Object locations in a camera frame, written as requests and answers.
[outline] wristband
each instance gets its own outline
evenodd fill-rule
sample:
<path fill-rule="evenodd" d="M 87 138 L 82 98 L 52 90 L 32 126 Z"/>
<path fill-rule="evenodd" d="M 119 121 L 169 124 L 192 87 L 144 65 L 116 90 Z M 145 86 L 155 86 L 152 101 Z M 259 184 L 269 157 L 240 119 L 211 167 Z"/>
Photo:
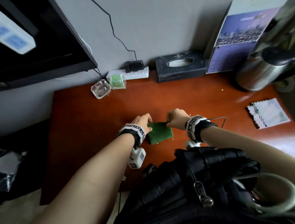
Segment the wristband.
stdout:
<path fill-rule="evenodd" d="M 186 135 L 192 139 L 194 142 L 203 142 L 201 139 L 201 130 L 208 128 L 210 126 L 216 126 L 217 124 L 210 122 L 207 118 L 200 115 L 191 117 L 186 122 Z"/>
<path fill-rule="evenodd" d="M 141 145 L 141 143 L 144 141 L 145 139 L 145 131 L 142 127 L 136 125 L 136 124 L 126 124 L 124 125 L 121 130 L 119 131 L 119 134 L 117 135 L 117 137 L 121 134 L 125 134 L 125 133 L 130 133 L 133 135 L 134 137 L 134 149 L 139 148 L 139 146 Z"/>

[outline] stainless steel kettle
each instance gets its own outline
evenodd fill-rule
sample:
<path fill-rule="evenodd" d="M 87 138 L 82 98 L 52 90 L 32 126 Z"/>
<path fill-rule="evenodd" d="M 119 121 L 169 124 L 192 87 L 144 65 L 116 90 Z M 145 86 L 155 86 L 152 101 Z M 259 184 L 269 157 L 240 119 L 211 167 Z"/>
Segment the stainless steel kettle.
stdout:
<path fill-rule="evenodd" d="M 295 60 L 295 51 L 267 47 L 253 53 L 238 71 L 235 79 L 243 89 L 257 91 L 274 81 Z"/>

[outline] green cloth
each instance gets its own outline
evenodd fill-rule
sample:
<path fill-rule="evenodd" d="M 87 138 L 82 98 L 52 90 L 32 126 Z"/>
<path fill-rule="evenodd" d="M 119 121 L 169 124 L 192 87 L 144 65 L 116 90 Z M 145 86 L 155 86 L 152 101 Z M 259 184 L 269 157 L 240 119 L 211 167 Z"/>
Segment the green cloth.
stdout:
<path fill-rule="evenodd" d="M 151 127 L 153 129 L 151 132 L 148 133 L 150 143 L 152 145 L 173 137 L 172 128 L 167 128 L 166 124 L 167 122 L 148 124 L 148 127 Z"/>

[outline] human hand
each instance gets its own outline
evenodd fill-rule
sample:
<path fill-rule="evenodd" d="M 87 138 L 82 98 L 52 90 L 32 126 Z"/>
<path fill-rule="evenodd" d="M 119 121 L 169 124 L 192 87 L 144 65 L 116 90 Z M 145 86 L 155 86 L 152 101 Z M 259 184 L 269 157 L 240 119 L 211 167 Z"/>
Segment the human hand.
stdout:
<path fill-rule="evenodd" d="M 152 117 L 150 116 L 149 113 L 147 113 L 143 116 L 137 116 L 131 123 L 141 126 L 144 129 L 145 134 L 147 134 L 152 130 L 151 127 L 148 127 L 148 124 L 152 122 L 153 122 Z"/>
<path fill-rule="evenodd" d="M 185 130 L 185 124 L 190 118 L 184 110 L 176 108 L 167 112 L 166 122 L 170 122 L 166 124 L 166 127 Z"/>

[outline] desk surface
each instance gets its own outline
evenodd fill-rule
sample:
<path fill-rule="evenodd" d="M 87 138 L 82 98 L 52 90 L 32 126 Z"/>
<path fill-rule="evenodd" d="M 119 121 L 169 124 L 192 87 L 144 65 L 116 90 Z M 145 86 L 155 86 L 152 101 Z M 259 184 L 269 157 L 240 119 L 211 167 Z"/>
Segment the desk surface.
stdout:
<path fill-rule="evenodd" d="M 124 124 L 145 113 L 150 113 L 154 122 L 165 121 L 166 112 L 174 108 L 184 109 L 192 116 L 226 116 L 225 129 L 295 156 L 293 121 L 258 130 L 246 110 L 251 102 L 277 98 L 287 112 L 271 85 L 258 92 L 245 93 L 230 84 L 226 73 L 160 84 L 155 77 L 156 71 L 150 71 L 147 79 L 128 80 L 127 89 L 112 90 L 101 100 L 90 91 L 91 84 L 54 93 L 41 204 L 50 203 L 74 173 L 110 143 Z M 214 122 L 221 126 L 223 120 Z M 159 166 L 164 161 L 172 161 L 174 150 L 184 148 L 186 133 L 176 129 L 173 133 L 173 139 L 156 145 L 144 141 L 146 157 L 142 169 L 150 163 Z M 140 171 L 133 171 L 127 167 L 127 179 L 121 190 L 129 190 L 139 181 Z"/>

